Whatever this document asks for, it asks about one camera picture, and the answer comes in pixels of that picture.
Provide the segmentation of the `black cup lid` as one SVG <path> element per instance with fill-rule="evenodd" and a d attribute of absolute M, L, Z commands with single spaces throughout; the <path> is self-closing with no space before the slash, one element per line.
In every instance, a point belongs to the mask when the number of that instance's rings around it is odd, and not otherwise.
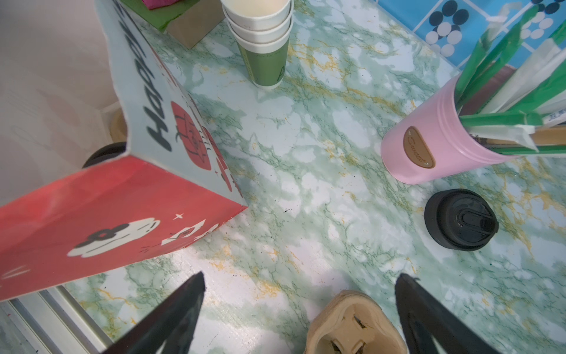
<path fill-rule="evenodd" d="M 89 168 L 91 166 L 97 165 L 101 162 L 113 159 L 120 156 L 126 152 L 127 143 L 126 142 L 115 142 L 110 145 L 106 145 L 101 149 L 95 151 L 83 165 L 83 169 Z"/>

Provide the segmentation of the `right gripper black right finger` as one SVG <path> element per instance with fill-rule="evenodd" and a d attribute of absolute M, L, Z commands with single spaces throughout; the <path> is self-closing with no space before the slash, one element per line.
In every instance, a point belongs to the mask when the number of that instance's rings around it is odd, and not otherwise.
<path fill-rule="evenodd" d="M 408 352 L 496 353 L 496 349 L 454 316 L 408 274 L 395 284 L 396 308 Z"/>

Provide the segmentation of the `pink paper napkin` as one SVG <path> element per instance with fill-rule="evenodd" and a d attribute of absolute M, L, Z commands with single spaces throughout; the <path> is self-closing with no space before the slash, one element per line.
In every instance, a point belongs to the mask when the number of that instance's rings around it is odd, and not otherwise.
<path fill-rule="evenodd" d="M 171 6 L 179 2 L 179 0 L 142 0 L 142 2 L 144 3 L 144 5 L 147 7 L 148 10 L 155 10 L 162 7 Z"/>

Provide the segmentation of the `red paper gift bag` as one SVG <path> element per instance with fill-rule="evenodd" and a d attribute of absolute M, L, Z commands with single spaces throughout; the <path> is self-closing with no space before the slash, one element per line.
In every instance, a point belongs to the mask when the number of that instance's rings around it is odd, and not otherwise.
<path fill-rule="evenodd" d="M 187 247 L 247 204 L 190 94 L 118 1 L 97 1 L 124 153 L 1 208 L 1 299 Z"/>

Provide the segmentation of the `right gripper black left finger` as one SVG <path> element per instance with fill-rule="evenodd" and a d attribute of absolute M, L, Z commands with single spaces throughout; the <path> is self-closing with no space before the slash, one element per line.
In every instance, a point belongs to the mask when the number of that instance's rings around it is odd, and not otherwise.
<path fill-rule="evenodd" d="M 188 353 L 205 291 L 204 274 L 194 274 L 106 352 Z"/>

